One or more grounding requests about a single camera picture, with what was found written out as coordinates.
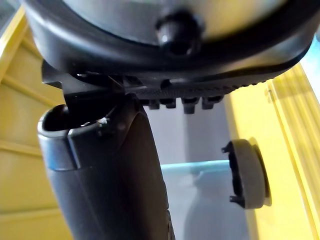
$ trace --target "white surface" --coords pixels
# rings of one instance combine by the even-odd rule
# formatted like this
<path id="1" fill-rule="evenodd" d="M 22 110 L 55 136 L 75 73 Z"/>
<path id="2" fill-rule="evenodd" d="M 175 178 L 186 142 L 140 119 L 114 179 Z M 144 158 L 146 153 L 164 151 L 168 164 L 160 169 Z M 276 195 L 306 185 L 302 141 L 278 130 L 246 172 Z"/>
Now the white surface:
<path id="1" fill-rule="evenodd" d="M 221 148 L 230 140 L 223 102 L 213 110 L 184 114 L 176 109 L 146 108 L 161 164 L 226 160 Z M 229 171 L 164 174 L 176 240 L 248 240 L 244 210 L 229 203 Z"/>
<path id="2" fill-rule="evenodd" d="M 145 109 L 161 164 L 225 160 L 221 148 L 229 141 L 228 123 L 223 102 L 212 110 L 202 110 L 201 102 L 195 114 L 184 114 L 180 99 L 176 109 Z"/>

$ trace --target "black plastic housing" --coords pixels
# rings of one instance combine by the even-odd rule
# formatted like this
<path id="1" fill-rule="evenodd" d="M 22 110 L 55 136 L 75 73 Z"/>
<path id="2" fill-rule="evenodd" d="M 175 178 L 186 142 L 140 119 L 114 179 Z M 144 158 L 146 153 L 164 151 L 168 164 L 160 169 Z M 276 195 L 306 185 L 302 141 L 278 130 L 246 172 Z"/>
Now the black plastic housing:
<path id="1" fill-rule="evenodd" d="M 73 75 L 135 77 L 125 91 L 155 101 L 223 96 L 272 79 L 305 55 L 320 22 L 318 0 L 288 1 L 257 24 L 176 58 L 92 25 L 62 0 L 23 2 L 35 43 L 51 66 Z"/>
<path id="2" fill-rule="evenodd" d="M 167 240 L 166 186 L 149 121 L 130 100 L 74 125 L 66 106 L 38 124 L 47 176 L 76 240 Z"/>

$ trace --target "black cylinder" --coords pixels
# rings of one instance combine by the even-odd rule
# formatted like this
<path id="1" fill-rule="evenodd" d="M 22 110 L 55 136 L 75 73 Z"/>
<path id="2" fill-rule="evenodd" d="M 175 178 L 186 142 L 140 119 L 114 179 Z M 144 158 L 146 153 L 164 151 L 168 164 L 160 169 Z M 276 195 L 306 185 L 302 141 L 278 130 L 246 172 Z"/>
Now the black cylinder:
<path id="1" fill-rule="evenodd" d="M 76 240 L 167 240 L 166 186 L 143 108 L 127 101 L 73 129 L 60 105 L 38 124 L 47 176 Z"/>

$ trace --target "yellow panel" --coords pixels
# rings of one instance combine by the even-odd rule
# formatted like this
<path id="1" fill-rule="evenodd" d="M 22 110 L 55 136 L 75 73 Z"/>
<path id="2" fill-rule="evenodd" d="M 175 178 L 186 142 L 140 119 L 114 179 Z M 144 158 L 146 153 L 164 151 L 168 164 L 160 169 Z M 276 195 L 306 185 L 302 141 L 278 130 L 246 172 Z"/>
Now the yellow panel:
<path id="1" fill-rule="evenodd" d="M 1 240 L 72 240 L 58 209 L 0 215 Z"/>
<path id="2" fill-rule="evenodd" d="M 30 54 L 29 50 L 21 46 L 17 49 L 5 75 L 42 97 L 50 99 L 54 106 L 62 104 L 62 91 L 42 83 L 41 65 L 41 58 Z M 6 76 L 2 80 L 3 83 L 6 83 Z"/>
<path id="3" fill-rule="evenodd" d="M 292 77 L 290 84 L 302 80 L 306 81 L 305 75 L 302 79 Z M 271 206 L 246 212 L 251 238 L 318 240 L 311 204 L 274 101 L 268 83 L 240 88 L 225 99 L 232 137 L 247 139 L 259 147 L 269 181 Z"/>
<path id="4" fill-rule="evenodd" d="M 20 8 L 0 38 L 0 240 L 68 240 L 46 177 L 37 122 L 63 103 L 41 82 L 41 56 Z"/>
<path id="5" fill-rule="evenodd" d="M 0 85 L 0 139 L 37 147 L 37 122 L 49 107 Z"/>
<path id="6" fill-rule="evenodd" d="M 42 158 L 0 150 L 0 213 L 55 208 Z"/>
<path id="7" fill-rule="evenodd" d="M 270 82 L 269 89 L 320 233 L 320 106 L 305 76 L 295 67 Z"/>

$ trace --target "round knob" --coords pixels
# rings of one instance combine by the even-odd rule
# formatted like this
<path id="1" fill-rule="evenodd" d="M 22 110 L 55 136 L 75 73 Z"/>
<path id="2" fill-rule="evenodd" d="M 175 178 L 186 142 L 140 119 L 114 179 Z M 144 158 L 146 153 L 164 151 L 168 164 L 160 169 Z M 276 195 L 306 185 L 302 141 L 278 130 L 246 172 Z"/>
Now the round knob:
<path id="1" fill-rule="evenodd" d="M 172 57 L 189 57 L 200 50 L 202 30 L 188 11 L 167 15 L 156 29 L 160 48 Z"/>

